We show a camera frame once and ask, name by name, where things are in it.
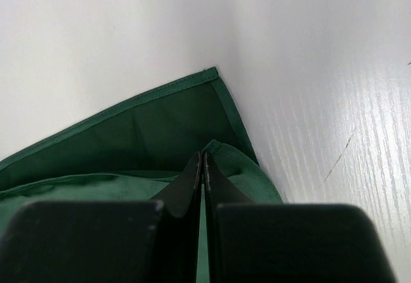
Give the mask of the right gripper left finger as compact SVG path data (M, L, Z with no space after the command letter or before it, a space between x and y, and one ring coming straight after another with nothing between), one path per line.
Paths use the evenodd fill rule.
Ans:
M194 282L201 154L144 202L23 205L1 237L2 282Z

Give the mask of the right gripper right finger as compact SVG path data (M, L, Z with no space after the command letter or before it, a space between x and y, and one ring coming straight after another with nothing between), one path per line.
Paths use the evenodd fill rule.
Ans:
M204 155L211 282L389 282L369 217L343 204L256 203Z

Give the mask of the dark green cloth napkin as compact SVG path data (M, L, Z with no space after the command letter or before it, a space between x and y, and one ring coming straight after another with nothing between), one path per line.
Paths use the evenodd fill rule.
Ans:
M209 277L204 155L256 203L281 198L215 68L140 94L4 159L1 237L31 202L144 202L201 154L197 275Z

